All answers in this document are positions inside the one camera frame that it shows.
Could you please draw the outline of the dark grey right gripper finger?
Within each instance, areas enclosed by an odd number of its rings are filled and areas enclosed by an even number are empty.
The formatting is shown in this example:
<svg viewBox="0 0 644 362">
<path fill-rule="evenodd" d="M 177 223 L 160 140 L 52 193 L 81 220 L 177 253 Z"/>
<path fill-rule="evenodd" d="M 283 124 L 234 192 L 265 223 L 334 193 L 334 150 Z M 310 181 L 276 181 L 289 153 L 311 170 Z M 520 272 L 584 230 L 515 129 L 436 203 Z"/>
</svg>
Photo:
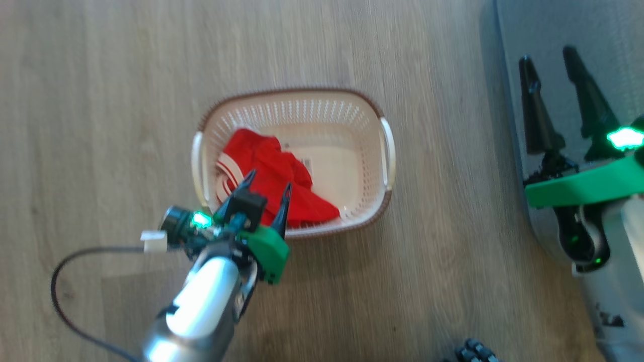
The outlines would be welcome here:
<svg viewBox="0 0 644 362">
<path fill-rule="evenodd" d="M 563 136 L 556 132 L 541 96 L 541 80 L 533 60 L 525 55 L 518 62 L 521 101 L 528 154 L 558 153 L 565 146 Z"/>
<path fill-rule="evenodd" d="M 584 155 L 586 162 L 622 158 L 622 151 L 609 141 L 608 135 L 619 130 L 618 121 L 612 108 L 586 68 L 577 49 L 564 46 L 562 50 L 568 78 L 577 90 L 578 107 L 581 113 L 581 136 L 591 140 L 591 146 Z"/>
</svg>

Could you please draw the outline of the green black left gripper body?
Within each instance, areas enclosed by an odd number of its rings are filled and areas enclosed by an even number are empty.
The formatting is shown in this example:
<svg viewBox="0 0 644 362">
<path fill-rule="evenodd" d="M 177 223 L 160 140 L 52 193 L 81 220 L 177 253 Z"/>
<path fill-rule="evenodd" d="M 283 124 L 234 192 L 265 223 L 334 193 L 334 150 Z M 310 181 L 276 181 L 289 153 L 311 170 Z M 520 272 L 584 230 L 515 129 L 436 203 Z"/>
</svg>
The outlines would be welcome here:
<svg viewBox="0 0 644 362">
<path fill-rule="evenodd" d="M 233 258 L 241 262 L 243 269 L 255 260 L 259 268 L 258 278 L 271 285 L 278 284 L 290 255 L 283 236 L 264 225 L 250 231 L 231 223 L 231 218 L 224 218 L 221 212 L 208 215 L 203 211 L 173 206 L 166 211 L 161 230 L 167 234 L 168 248 L 183 250 L 191 262 L 197 262 L 208 246 L 227 245 L 230 241 L 240 251 Z"/>
</svg>

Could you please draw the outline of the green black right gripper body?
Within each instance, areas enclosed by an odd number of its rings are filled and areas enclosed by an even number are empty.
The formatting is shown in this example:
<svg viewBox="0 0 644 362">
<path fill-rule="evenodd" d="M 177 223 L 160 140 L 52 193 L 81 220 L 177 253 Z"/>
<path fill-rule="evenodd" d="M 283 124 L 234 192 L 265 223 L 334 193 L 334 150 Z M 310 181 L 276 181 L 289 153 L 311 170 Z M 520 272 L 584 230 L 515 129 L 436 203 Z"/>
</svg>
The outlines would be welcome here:
<svg viewBox="0 0 644 362">
<path fill-rule="evenodd" d="M 610 161 L 579 173 L 527 184 L 524 190 L 529 206 L 589 205 L 642 194 L 642 116 L 629 126 L 602 134 L 598 147 L 591 150 Z"/>
</svg>

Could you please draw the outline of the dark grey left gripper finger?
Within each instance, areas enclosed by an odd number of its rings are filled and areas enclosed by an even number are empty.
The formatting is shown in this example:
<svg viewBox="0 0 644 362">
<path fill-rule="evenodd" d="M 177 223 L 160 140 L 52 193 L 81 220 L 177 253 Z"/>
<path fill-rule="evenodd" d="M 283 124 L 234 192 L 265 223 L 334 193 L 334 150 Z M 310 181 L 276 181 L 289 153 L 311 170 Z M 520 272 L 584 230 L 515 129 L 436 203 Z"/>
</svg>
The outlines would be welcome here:
<svg viewBox="0 0 644 362">
<path fill-rule="evenodd" d="M 285 238 L 288 225 L 288 210 L 290 208 L 290 200 L 292 195 L 292 183 L 287 183 L 283 194 L 281 195 L 280 208 L 278 209 L 271 228 L 277 232 L 281 238 Z"/>
<path fill-rule="evenodd" d="M 256 225 L 256 207 L 251 200 L 249 188 L 255 180 L 256 170 L 252 169 L 229 197 L 214 212 L 214 223 L 229 224 L 236 215 L 244 216 L 242 225 Z"/>
</svg>

